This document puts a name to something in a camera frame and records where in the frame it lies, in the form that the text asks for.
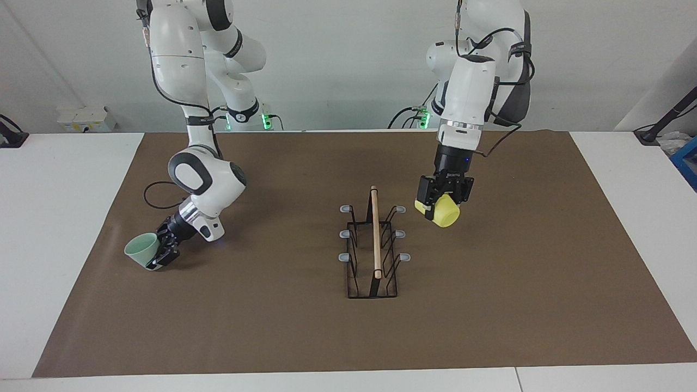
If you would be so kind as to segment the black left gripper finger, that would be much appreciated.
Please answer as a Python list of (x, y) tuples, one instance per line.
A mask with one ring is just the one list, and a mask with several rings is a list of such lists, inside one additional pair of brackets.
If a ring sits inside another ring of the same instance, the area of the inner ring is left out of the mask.
[(417, 190), (417, 209), (427, 220), (435, 218), (435, 206), (441, 197), (435, 176), (421, 176)]
[(466, 203), (470, 197), (475, 179), (470, 176), (462, 176), (455, 180), (455, 204)]

